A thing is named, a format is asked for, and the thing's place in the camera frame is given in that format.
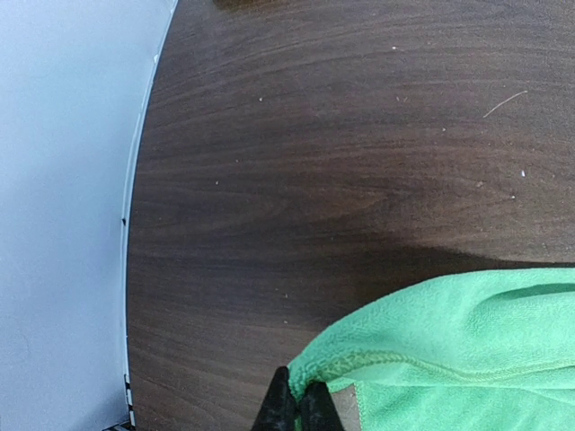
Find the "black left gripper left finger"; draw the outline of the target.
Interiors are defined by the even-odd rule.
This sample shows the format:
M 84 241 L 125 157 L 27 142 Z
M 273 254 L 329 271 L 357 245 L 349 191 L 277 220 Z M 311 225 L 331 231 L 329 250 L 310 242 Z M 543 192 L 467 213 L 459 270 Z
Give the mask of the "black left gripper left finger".
M 296 427 L 296 400 L 289 387 L 289 370 L 279 367 L 254 420 L 252 431 L 294 431 Z

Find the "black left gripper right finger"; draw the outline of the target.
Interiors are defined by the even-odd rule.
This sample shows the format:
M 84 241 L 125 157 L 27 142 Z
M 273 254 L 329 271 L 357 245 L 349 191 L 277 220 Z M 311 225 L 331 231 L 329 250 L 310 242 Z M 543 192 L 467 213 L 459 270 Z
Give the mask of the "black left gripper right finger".
M 303 431 L 343 431 L 344 427 L 325 383 L 310 383 L 299 401 Z

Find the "green microfiber towel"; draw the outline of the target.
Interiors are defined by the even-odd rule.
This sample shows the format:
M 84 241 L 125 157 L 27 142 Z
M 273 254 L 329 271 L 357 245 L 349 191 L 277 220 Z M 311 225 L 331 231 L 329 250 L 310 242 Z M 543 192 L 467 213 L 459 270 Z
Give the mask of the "green microfiber towel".
M 353 387 L 365 430 L 571 430 L 574 272 L 464 273 L 404 288 L 336 321 L 289 365 Z

